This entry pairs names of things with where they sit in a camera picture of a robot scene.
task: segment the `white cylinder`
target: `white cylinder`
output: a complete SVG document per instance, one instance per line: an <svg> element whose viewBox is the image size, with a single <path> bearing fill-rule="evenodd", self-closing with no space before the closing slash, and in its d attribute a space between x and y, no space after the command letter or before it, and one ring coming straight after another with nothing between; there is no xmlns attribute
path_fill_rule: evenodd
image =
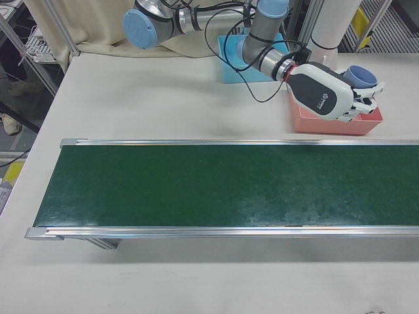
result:
<svg viewBox="0 0 419 314"><path fill-rule="evenodd" d="M336 69L337 46L349 27L361 0L325 0L307 48L310 61Z"/></svg>

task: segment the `blue tray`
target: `blue tray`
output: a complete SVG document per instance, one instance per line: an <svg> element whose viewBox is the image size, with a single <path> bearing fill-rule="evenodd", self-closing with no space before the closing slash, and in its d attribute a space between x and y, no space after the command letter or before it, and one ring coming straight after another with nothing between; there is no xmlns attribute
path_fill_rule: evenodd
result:
<svg viewBox="0 0 419 314"><path fill-rule="evenodd" d="M219 47L219 54L220 56L225 59L223 47L225 42L225 35L218 36L218 47ZM237 67L238 69L243 69L247 66L247 64L241 60L236 55L236 45L240 41L240 39L246 37L246 35L230 35L228 36L227 46L226 46L226 52L228 56L228 60L230 63ZM279 33L276 38L276 41L282 40L282 35ZM274 45L275 48L278 50L281 50L283 53L287 54L288 49L285 43L278 43ZM237 74L233 69L231 69L226 63L221 62L221 68L222 68L222 76L223 76L223 82L224 83L243 83L243 80L240 78L239 74ZM246 71L242 72L242 75L248 82L269 82L272 81L272 79L262 72L259 72L258 70L254 68L250 68Z"/></svg>

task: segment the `conveyor leg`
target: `conveyor leg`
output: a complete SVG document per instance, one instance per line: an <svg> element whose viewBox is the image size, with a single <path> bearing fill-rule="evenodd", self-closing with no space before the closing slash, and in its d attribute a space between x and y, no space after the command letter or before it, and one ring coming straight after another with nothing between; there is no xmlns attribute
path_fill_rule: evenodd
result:
<svg viewBox="0 0 419 314"><path fill-rule="evenodd" d="M105 250L114 250L118 247L120 239L96 239L96 238L86 238L85 240L101 247Z"/></svg>

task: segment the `shoe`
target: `shoe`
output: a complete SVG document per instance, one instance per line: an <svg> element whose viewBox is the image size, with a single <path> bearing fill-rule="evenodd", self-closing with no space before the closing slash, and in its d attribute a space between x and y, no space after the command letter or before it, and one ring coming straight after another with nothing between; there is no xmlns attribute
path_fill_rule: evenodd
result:
<svg viewBox="0 0 419 314"><path fill-rule="evenodd" d="M25 80L19 80L10 84L9 94L12 97L19 97L26 93L36 94L42 92L44 88L44 84L42 84L42 82L39 81L26 82Z"/></svg>
<svg viewBox="0 0 419 314"><path fill-rule="evenodd" d="M15 135L22 131L22 124L5 113L0 114L0 122L3 123L7 135Z"/></svg>

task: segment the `blue joint cap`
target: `blue joint cap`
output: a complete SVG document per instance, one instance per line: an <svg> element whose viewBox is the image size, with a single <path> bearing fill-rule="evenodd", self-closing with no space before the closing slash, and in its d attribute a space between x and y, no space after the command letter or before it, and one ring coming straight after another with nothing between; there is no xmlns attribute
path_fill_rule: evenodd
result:
<svg viewBox="0 0 419 314"><path fill-rule="evenodd" d="M126 38L140 49L154 48L157 43L157 32L150 19L144 13L131 9L124 15L122 26Z"/></svg>
<svg viewBox="0 0 419 314"><path fill-rule="evenodd" d="M259 0L257 10L267 18L282 18L288 13L289 0Z"/></svg>
<svg viewBox="0 0 419 314"><path fill-rule="evenodd" d="M236 55L240 60L243 60L243 44L247 37L240 39L240 41L236 44Z"/></svg>

